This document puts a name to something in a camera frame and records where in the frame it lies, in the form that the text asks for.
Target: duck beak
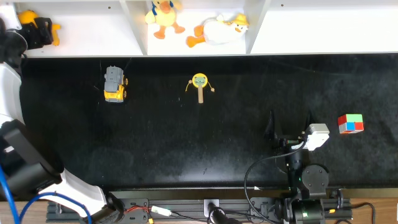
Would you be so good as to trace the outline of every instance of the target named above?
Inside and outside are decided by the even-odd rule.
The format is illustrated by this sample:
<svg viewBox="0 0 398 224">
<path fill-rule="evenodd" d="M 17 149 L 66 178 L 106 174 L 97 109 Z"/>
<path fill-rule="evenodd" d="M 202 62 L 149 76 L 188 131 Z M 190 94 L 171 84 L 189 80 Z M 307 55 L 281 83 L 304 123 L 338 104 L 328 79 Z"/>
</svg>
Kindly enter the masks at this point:
<svg viewBox="0 0 398 224">
<path fill-rule="evenodd" d="M 164 1 L 160 4 L 160 10 L 162 10 L 162 12 L 164 13 L 169 13 L 171 11 L 171 6 L 170 6 L 170 2 L 169 1 Z"/>
</svg>

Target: blue cable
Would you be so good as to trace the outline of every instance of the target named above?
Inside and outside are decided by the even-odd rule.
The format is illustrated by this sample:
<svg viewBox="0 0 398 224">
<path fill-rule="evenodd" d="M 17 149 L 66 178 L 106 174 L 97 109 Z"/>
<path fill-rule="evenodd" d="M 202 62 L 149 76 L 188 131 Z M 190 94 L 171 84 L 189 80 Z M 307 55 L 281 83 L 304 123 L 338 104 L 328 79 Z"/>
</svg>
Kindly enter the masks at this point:
<svg viewBox="0 0 398 224">
<path fill-rule="evenodd" d="M 11 190 L 8 187 L 6 176 L 4 175 L 4 172 L 0 166 L 0 183 L 2 186 L 2 189 L 4 191 L 4 195 L 7 198 L 8 204 L 10 205 L 11 213 L 12 216 L 14 217 L 14 222 L 15 224 L 19 224 L 19 219 L 18 219 L 18 210 L 17 207 L 15 206 L 14 202 L 14 197 L 11 194 Z"/>
<path fill-rule="evenodd" d="M 70 198 L 70 197 L 67 197 L 67 196 L 62 195 L 62 194 L 58 194 L 58 193 L 56 193 L 56 192 L 42 193 L 42 194 L 36 195 L 34 198 L 32 198 L 32 200 L 30 200 L 30 201 L 25 205 L 24 209 L 22 209 L 22 211 L 21 211 L 21 215 L 19 216 L 19 221 L 20 221 L 21 223 L 22 223 L 22 219 L 24 218 L 24 215 L 25 215 L 27 209 L 29 208 L 29 206 L 31 206 L 35 201 L 37 201 L 39 198 L 44 197 L 44 196 L 56 196 L 56 197 L 60 197 L 60 198 L 63 198 L 63 199 L 65 199 L 65 200 L 67 200 L 67 201 L 69 201 L 69 202 L 71 202 L 71 203 L 74 203 L 75 205 L 78 205 L 80 208 L 84 209 L 84 211 L 86 212 L 86 214 L 87 214 L 87 219 L 88 219 L 88 224 L 92 224 L 91 215 L 90 215 L 90 213 L 88 212 L 87 208 L 86 208 L 84 205 L 82 205 L 81 203 L 75 201 L 74 199 L 72 199 L 72 198 Z"/>
</svg>

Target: blue cube square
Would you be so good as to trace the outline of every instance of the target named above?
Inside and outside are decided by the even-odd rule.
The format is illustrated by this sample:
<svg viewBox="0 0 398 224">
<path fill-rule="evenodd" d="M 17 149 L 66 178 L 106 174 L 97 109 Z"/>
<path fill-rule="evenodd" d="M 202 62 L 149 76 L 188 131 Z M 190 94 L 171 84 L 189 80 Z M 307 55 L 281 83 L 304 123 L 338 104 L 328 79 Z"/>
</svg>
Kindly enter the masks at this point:
<svg viewBox="0 0 398 224">
<path fill-rule="evenodd" d="M 347 122 L 347 131 L 355 131 L 355 123 Z"/>
</svg>

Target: wooden floor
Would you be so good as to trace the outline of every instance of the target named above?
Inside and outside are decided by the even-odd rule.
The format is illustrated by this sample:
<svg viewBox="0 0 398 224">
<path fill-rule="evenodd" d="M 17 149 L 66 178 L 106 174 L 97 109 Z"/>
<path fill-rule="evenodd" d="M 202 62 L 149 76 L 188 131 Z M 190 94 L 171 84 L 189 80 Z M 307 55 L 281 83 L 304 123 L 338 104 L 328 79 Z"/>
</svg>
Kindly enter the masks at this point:
<svg viewBox="0 0 398 224">
<path fill-rule="evenodd" d="M 397 204 L 398 198 L 365 198 L 351 199 L 351 203 L 356 205 L 362 202 L 370 202 L 376 208 L 376 223 L 393 224 L 397 222 Z M 17 202 L 18 211 L 21 212 L 25 202 Z M 24 223 L 44 224 L 45 214 L 47 212 L 47 202 L 36 202 L 26 213 Z M 353 211 L 354 220 L 350 220 L 352 224 L 371 224 L 372 210 L 369 207 L 358 208 Z M 7 202 L 0 202 L 0 221 L 1 224 L 13 224 L 12 215 Z M 180 222 L 179 224 L 188 224 L 195 222 Z M 335 221 L 327 221 L 327 224 L 333 224 Z"/>
</svg>

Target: blue scarf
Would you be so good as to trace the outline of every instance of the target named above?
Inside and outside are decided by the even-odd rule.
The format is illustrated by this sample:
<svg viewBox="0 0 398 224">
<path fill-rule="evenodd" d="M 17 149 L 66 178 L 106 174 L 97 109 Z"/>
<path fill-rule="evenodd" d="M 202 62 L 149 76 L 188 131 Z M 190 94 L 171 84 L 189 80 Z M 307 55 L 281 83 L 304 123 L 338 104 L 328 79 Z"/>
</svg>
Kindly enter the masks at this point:
<svg viewBox="0 0 398 224">
<path fill-rule="evenodd" d="M 170 7 L 174 7 L 174 4 L 170 1 Z M 156 10 L 155 10 L 156 6 L 154 4 L 154 2 L 152 1 L 152 13 L 157 16 Z"/>
</svg>

